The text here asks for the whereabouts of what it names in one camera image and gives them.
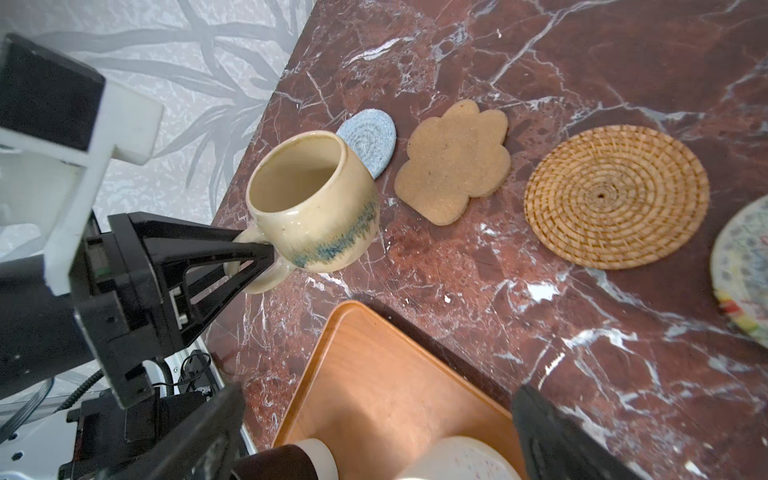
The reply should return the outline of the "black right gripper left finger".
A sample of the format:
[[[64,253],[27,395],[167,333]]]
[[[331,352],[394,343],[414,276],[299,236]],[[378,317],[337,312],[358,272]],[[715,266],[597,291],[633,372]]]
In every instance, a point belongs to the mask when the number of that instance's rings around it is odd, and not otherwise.
[[[115,479],[228,479],[238,450],[245,399],[226,386]]]

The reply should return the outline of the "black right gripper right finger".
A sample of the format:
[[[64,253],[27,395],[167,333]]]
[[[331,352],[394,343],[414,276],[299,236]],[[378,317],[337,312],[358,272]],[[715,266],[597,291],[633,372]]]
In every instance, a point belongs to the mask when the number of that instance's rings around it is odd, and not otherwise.
[[[511,413],[531,479],[639,479],[534,387],[515,392]]]

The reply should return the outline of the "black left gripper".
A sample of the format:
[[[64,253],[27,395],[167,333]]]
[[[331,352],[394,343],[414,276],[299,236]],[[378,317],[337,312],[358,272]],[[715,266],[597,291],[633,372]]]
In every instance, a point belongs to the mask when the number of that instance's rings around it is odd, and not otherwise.
[[[71,297],[76,323],[127,409],[154,393],[143,362],[189,347],[275,253],[263,240],[236,242],[238,230],[146,212],[108,223],[111,233],[78,249]],[[172,288],[170,297],[161,288]]]

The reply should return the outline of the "beige glazed ceramic mug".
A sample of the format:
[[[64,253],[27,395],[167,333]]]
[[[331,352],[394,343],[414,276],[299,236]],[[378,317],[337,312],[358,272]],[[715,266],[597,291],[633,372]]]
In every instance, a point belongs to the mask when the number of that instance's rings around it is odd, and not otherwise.
[[[238,243],[268,243],[275,261],[245,288],[269,291],[294,271],[332,273],[356,262],[379,229],[374,180],[336,134],[315,130],[276,146],[246,188],[251,222]]]

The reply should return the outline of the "light blue woven coaster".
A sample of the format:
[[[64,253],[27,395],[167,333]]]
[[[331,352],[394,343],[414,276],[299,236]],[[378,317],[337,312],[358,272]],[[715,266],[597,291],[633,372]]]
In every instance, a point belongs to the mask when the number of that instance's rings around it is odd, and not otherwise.
[[[392,117],[379,109],[365,109],[347,119],[336,134],[354,151],[373,179],[389,165],[397,143]]]

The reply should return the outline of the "multicolour stitched round coaster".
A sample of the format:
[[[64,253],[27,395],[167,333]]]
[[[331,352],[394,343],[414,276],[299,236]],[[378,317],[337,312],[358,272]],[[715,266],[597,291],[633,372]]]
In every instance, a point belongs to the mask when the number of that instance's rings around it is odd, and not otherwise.
[[[741,209],[721,230],[710,258],[720,309],[758,344],[767,345],[767,198]]]

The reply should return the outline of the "woven rattan round coaster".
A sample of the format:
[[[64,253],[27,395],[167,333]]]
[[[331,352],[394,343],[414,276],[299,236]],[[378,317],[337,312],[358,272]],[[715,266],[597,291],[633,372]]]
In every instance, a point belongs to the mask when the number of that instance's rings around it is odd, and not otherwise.
[[[681,141],[648,127],[609,125],[544,157],[527,182],[524,212],[559,257],[622,270],[679,250],[701,226],[709,199],[707,172]]]

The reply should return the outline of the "cork paw-shaped coaster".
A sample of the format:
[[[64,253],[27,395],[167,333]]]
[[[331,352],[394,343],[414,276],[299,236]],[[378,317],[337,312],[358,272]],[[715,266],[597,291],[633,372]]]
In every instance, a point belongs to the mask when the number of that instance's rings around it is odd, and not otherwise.
[[[396,195],[434,225],[454,223],[472,198],[491,195],[509,174],[508,126],[505,112],[482,111],[473,100],[424,120],[407,143]]]

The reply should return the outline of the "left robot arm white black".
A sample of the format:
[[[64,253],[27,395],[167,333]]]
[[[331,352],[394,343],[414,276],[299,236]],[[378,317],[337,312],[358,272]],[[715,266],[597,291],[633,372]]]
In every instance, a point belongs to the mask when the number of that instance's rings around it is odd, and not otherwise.
[[[143,212],[109,224],[87,223],[63,295],[41,256],[2,264],[3,396],[94,360],[122,408],[147,399],[144,363],[193,344],[276,258],[230,229]]]

